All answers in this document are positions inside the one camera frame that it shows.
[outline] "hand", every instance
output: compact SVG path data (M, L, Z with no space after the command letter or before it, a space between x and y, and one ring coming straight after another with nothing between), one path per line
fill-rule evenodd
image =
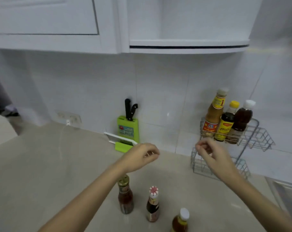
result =
M202 139L195 145L195 148L198 154L203 157L214 175L224 183L229 184L239 179L239 177L241 178L227 150L213 139Z
M158 159L159 154L160 152L155 145L139 143L117 160L116 164L124 168L125 173L130 173Z

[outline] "sauce bottle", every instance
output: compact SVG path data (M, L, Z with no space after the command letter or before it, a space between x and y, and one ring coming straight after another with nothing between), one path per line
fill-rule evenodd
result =
M202 129L203 137L214 136L218 123L220 122L220 117L223 112L223 106L225 103L225 97L228 94L228 89L218 89L217 95L212 101L208 108L207 114L205 116L205 122Z
M246 100L244 106L239 109L234 117L234 124L226 137L226 142L230 144L236 144L244 130L247 128L247 124L252 118L252 108L255 106L255 101Z
M181 208L179 215L173 219L171 232L187 232L189 216L189 211L186 208Z
M150 222L155 222L159 218L159 200L158 200L159 190L158 187L152 186L149 189L149 199L146 205L147 208L147 220Z
M236 109L239 107L238 101L231 101L229 109L222 114L220 125L218 127L217 133L215 134L215 140L223 142L226 138L226 135L229 133L232 125L234 124L234 114Z
M129 186L129 176L124 175L117 183L119 187L118 201L120 210L123 214L129 214L134 208L133 193Z

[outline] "white cable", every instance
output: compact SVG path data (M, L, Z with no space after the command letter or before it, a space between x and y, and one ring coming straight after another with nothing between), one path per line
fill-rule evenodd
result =
M63 130L64 130L64 128L65 128L66 126L69 126L69 125L66 124L65 126L63 126L63 128L61 129L61 132L60 132L60 137L59 137L58 150L59 150L59 157L60 157L60 160L62 160L62 152L61 152L61 148L60 148L61 138L62 138Z

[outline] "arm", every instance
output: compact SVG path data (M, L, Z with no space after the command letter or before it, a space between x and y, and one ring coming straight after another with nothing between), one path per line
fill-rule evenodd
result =
M84 231L117 180L124 174L136 171L156 160L159 154L159 150L153 144L144 143L132 147L38 232Z
M266 231L292 232L292 219L240 175L223 147L209 138L200 140L195 148L212 172L238 195Z

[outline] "white bottle cap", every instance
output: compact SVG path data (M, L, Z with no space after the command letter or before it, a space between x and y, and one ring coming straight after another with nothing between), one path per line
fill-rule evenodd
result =
M188 209L186 209L186 208L181 208L179 215L183 221L187 221L190 217L190 213L189 213Z
M227 95L228 94L229 89L228 88L220 88L217 90L217 93L220 95Z
M256 102L255 101L253 101L253 100L246 100L245 102L244 102L244 108L245 109L249 109L249 110L252 110L252 108L255 106L255 104L256 104Z
M149 197L152 198L152 199L156 199L156 198L158 198L158 195L159 195L158 187L156 187L156 186L150 187L150 189L149 189Z

